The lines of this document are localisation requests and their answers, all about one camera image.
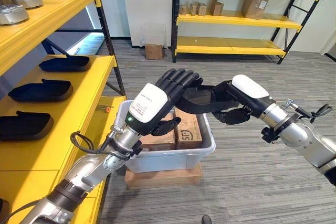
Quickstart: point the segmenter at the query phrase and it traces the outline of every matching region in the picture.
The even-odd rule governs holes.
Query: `striped carpet floor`
[[[162,61],[144,58],[128,40],[113,41],[128,99],[169,68],[193,69],[205,84],[218,84],[246,74],[278,102],[288,97],[308,111],[325,103],[336,105],[336,65],[326,56],[291,52],[281,65],[272,56],[178,56],[170,51]],[[106,46],[100,54],[107,54]],[[116,84],[111,74],[109,81]],[[106,88],[105,94],[115,93]],[[108,184],[100,224],[201,223],[208,214],[219,223],[336,223],[336,190],[295,150],[261,139],[265,126],[258,119],[223,125],[208,115],[216,151],[202,160],[198,186],[128,190],[124,169]],[[336,112],[317,119],[316,128],[336,139]]]

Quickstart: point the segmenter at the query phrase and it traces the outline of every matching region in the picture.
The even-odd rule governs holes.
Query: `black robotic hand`
[[[161,121],[180,100],[185,89],[199,78],[198,73],[185,69],[168,70],[155,85],[147,83],[136,96],[125,118],[125,123],[145,136],[163,135],[181,121],[174,118]]]

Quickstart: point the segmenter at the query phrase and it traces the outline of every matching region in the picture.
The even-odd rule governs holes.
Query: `black shelf frame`
[[[60,33],[103,33],[109,55],[114,55],[115,62],[117,63],[117,57],[116,57],[116,54],[114,52],[112,39],[110,37],[110,32],[109,32],[109,28],[108,28],[105,13],[104,13],[104,8],[101,5],[100,7],[96,7],[96,9],[97,9],[101,29],[57,29],[55,32],[60,32]],[[67,55],[67,52],[65,50],[63,50],[62,48],[57,46],[55,43],[53,43],[49,39],[43,40],[42,45],[43,45],[44,49],[47,51],[47,53],[50,54],[50,55],[55,54],[55,52],[52,48],[55,48],[61,54]],[[122,78],[121,78],[120,70],[119,70],[119,67],[118,67],[118,63],[117,63],[116,67],[113,67],[113,70],[114,70],[114,74],[117,78],[119,88],[116,88],[115,86],[113,86],[109,82],[107,82],[106,85],[108,87],[110,87],[112,90],[114,90],[116,93],[118,93],[119,95],[126,95],[125,88],[124,88],[124,85],[122,83]]]
[[[280,59],[278,61],[278,64],[281,64],[283,62],[283,60],[285,59],[286,55],[288,54],[290,48],[293,46],[293,44],[295,43],[296,39],[298,38],[298,36],[300,35],[300,33],[302,32],[305,24],[307,23],[310,15],[313,13],[313,11],[315,10],[317,4],[320,2],[320,0],[315,0],[313,2],[313,4],[311,5],[311,7],[309,8],[309,10],[305,10],[297,5],[295,5],[295,0],[290,0],[290,2],[288,3],[286,10],[284,12],[284,16],[289,18],[289,14],[290,14],[290,10],[292,7],[297,8],[303,12],[306,13],[305,18],[303,19],[301,26],[302,28],[300,29],[300,31],[298,31],[297,33],[294,34],[294,36],[292,37],[292,39],[290,40],[290,42],[288,43],[288,28],[286,28],[286,32],[285,32],[285,55],[284,56],[278,56]],[[178,18],[178,13],[179,13],[179,9],[180,9],[180,0],[173,0],[173,8],[172,8],[172,34],[171,34],[171,44],[172,44],[172,56],[173,56],[173,63],[176,62],[176,46],[177,46],[177,33],[178,33],[178,26],[177,26],[177,18]],[[274,41],[277,37],[277,35],[279,34],[280,28],[276,28],[276,30],[274,31],[271,41]]]

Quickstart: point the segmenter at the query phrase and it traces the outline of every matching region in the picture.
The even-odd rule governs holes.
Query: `plastic storage bin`
[[[124,101],[120,104],[115,125],[121,127],[124,124],[131,102],[131,100]],[[212,153],[216,148],[206,114],[197,115],[197,120],[203,139],[202,148],[155,152],[143,151],[126,161],[127,168],[134,173],[195,168],[204,155]]]

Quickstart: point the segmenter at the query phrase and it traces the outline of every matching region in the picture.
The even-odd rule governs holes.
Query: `brown cardboard box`
[[[224,4],[217,0],[211,0],[210,13],[214,16],[220,16],[222,14]]]
[[[197,5],[198,5],[198,2],[193,2],[190,4],[190,15],[191,16],[195,16],[196,13],[197,13]]]
[[[242,14],[246,18],[261,19],[267,3],[268,0],[244,0]]]
[[[202,169],[200,163],[194,169],[190,170],[162,170],[159,172],[133,173],[127,169],[125,174],[125,182],[129,189],[197,185],[201,178]]]
[[[176,148],[178,150],[200,148],[202,136],[196,115],[176,108],[175,116],[181,118],[181,122],[176,127]]]
[[[187,7],[185,5],[180,6],[180,14],[186,15],[187,14]]]
[[[145,44],[147,60],[162,60],[162,45]]]
[[[200,16],[205,16],[206,14],[206,5],[204,3],[199,3],[197,5],[197,14]]]
[[[173,119],[173,114],[169,113],[163,120]],[[168,151],[175,149],[174,131],[168,132],[163,136],[152,136],[151,134],[140,138],[142,142],[141,148],[144,151]]]

